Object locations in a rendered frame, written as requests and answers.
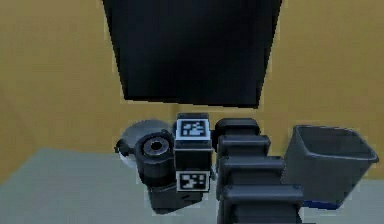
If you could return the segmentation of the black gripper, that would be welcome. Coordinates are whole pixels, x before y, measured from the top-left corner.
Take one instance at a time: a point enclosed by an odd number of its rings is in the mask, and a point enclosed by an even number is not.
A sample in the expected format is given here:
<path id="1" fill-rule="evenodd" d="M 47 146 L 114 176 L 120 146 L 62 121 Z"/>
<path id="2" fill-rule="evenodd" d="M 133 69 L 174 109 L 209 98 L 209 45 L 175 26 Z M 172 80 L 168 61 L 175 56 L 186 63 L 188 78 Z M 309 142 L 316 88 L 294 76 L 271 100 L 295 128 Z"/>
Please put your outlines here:
<path id="1" fill-rule="evenodd" d="M 178 192 L 173 136 L 163 129 L 140 138 L 134 147 L 137 170 L 156 214 L 168 214 L 202 201 L 199 192 Z"/>

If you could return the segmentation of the grey round stand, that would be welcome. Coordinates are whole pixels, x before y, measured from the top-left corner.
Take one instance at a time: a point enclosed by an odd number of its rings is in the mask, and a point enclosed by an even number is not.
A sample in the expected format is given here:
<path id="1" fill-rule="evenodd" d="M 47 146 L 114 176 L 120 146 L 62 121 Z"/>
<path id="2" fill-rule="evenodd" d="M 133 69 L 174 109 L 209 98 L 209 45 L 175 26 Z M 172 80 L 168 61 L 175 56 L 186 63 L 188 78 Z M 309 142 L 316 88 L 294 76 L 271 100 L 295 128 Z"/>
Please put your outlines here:
<path id="1" fill-rule="evenodd" d="M 167 138 L 169 145 L 173 146 L 173 136 L 170 133 L 171 126 L 161 120 L 149 119 L 138 121 L 121 134 L 120 139 L 117 141 L 114 150 L 119 155 L 121 161 L 130 168 L 136 167 L 136 158 L 134 147 L 136 143 L 144 136 L 167 130 Z"/>

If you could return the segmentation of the black television set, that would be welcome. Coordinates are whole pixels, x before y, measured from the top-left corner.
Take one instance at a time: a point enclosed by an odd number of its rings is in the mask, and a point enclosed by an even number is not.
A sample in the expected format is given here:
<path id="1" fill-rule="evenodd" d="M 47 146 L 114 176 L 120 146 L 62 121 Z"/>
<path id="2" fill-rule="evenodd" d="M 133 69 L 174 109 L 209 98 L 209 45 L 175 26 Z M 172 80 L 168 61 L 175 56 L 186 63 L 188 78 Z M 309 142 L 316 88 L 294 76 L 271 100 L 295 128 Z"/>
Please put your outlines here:
<path id="1" fill-rule="evenodd" d="M 123 96 L 256 108 L 283 0 L 101 0 Z"/>

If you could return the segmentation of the dark grey bin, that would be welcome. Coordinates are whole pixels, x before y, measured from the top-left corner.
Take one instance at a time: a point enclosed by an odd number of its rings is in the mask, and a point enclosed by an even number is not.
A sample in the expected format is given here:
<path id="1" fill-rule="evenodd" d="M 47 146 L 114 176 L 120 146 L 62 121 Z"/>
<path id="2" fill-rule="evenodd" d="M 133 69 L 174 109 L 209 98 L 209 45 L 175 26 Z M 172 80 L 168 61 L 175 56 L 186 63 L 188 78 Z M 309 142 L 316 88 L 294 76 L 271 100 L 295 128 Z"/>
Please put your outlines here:
<path id="1" fill-rule="evenodd" d="M 284 160 L 282 181 L 303 187 L 305 207 L 336 210 L 379 157 L 352 129 L 296 125 Z"/>

